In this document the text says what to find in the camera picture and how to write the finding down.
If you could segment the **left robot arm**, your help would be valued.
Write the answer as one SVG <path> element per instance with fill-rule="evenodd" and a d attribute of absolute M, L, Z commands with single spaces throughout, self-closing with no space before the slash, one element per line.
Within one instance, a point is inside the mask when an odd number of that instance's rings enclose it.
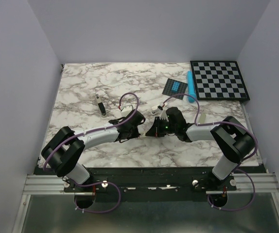
<path fill-rule="evenodd" d="M 140 136 L 138 126 L 145 122 L 142 113 L 132 110 L 126 117 L 110 120 L 103 127 L 77 133 L 70 127 L 61 128 L 42 149 L 41 156 L 57 177 L 67 177 L 82 192 L 91 188 L 90 173 L 78 160 L 81 154 L 104 143 L 124 142 Z"/>

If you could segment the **staple box sleeve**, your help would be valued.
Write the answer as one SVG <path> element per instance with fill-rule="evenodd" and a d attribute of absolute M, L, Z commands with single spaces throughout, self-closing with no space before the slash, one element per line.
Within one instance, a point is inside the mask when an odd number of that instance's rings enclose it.
<path fill-rule="evenodd" d="M 146 133 L 147 133 L 147 131 L 140 132 L 139 136 L 140 136 L 140 137 L 145 137 L 145 136 L 146 136 Z"/>

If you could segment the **black metal stapler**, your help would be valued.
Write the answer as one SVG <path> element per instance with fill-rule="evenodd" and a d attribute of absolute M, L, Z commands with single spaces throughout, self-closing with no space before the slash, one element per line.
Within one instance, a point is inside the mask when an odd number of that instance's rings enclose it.
<path fill-rule="evenodd" d="M 98 94 L 95 95 L 95 99 L 96 99 L 99 111 L 101 113 L 101 116 L 106 117 L 107 112 L 106 112 L 105 106 L 104 106 L 104 104 L 103 104 L 103 102 L 102 102 L 102 100 L 101 100 L 101 98 Z"/>

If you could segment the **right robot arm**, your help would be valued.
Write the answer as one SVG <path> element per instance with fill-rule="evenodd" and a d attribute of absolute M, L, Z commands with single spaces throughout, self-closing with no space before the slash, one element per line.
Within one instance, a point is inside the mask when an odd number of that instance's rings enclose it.
<path fill-rule="evenodd" d="M 253 135 L 232 116 L 221 123 L 204 124 L 187 123 L 177 107 L 163 110 L 161 116 L 155 117 L 152 127 L 145 134 L 148 137 L 175 135 L 182 142 L 215 141 L 223 156 L 212 169 L 208 177 L 208 186 L 219 190 L 225 185 L 225 179 L 255 148 Z"/>

